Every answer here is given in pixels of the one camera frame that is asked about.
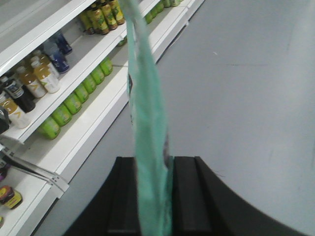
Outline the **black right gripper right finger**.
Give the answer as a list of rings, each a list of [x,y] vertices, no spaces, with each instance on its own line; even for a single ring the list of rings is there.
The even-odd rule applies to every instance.
[[[235,192],[199,157],[176,156],[173,176],[175,236],[300,236]]]

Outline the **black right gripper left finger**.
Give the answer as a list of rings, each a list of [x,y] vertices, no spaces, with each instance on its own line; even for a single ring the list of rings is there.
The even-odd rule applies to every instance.
[[[65,236],[140,236],[135,158],[117,157],[107,179]]]

